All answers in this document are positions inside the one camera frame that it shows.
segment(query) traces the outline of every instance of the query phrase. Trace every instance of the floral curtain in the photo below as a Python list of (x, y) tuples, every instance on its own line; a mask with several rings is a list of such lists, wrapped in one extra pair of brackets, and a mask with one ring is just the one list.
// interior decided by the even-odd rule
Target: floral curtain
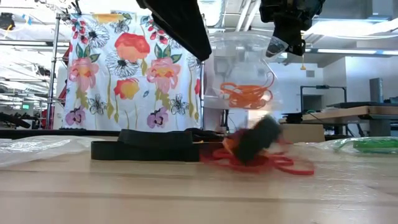
[(65, 128), (200, 126), (200, 63), (150, 16), (72, 15)]

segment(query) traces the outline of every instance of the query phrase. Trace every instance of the black cable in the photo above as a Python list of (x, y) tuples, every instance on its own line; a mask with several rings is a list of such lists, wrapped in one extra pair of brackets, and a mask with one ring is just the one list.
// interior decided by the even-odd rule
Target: black cable
[(234, 125), (235, 131), (237, 131), (235, 122), (231, 119), (231, 117), (228, 117), (228, 118), (231, 120), (232, 124)]
[(361, 136), (362, 138), (365, 137), (365, 134), (363, 133), (361, 125), (360, 124), (356, 124), (356, 127), (358, 128), (359, 136)]
[(227, 131), (229, 131), (228, 116), (229, 116), (229, 110), (225, 110), (224, 125), (225, 125)]

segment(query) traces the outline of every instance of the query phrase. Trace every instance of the wooden table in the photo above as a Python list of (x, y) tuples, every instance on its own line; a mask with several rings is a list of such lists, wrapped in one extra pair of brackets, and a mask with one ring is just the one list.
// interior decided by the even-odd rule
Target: wooden table
[(355, 124), (370, 120), (370, 136), (390, 136), (390, 120), (398, 119), (398, 106), (359, 106), (303, 115), (305, 124)]
[(397, 223), (398, 157), (292, 152), (315, 162), (315, 176), (91, 161), (88, 152), (2, 168), (1, 223)]

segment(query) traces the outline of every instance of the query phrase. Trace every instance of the ceiling light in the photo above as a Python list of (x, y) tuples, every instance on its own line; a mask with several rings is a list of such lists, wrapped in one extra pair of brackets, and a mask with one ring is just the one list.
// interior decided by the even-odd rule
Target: ceiling light
[(223, 0), (199, 0), (198, 6), (201, 13), (205, 15), (206, 25), (215, 26), (221, 19)]
[(318, 53), (328, 54), (375, 54), (377, 50), (318, 49)]
[(22, 105), (22, 102), (0, 102), (2, 105)]
[(371, 34), (389, 32), (397, 27), (398, 19), (378, 23), (374, 23), (374, 21), (359, 20), (319, 21), (306, 31), (305, 34), (363, 37)]
[[(52, 41), (20, 41), (20, 40), (0, 40), (0, 45), (12, 45), (12, 46), (44, 46), (52, 47)], [(58, 42), (59, 47), (69, 47), (69, 42)]]
[(384, 50), (382, 52), (384, 55), (398, 55), (398, 50)]

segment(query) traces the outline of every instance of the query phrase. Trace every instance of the plastic bag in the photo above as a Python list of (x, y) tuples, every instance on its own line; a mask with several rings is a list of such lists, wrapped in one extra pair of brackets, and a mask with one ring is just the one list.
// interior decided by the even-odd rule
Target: plastic bag
[(205, 107), (276, 110), (281, 104), (277, 77), (266, 58), (269, 37), (252, 33), (215, 33), (213, 54), (205, 62)]
[(102, 141), (102, 139), (78, 136), (34, 136), (0, 141), (0, 167), (89, 151), (92, 141)]
[(376, 154), (397, 154), (397, 137), (365, 137), (337, 139), (321, 143), (309, 143), (307, 146), (313, 146), (323, 150), (347, 152), (347, 153), (376, 153)]

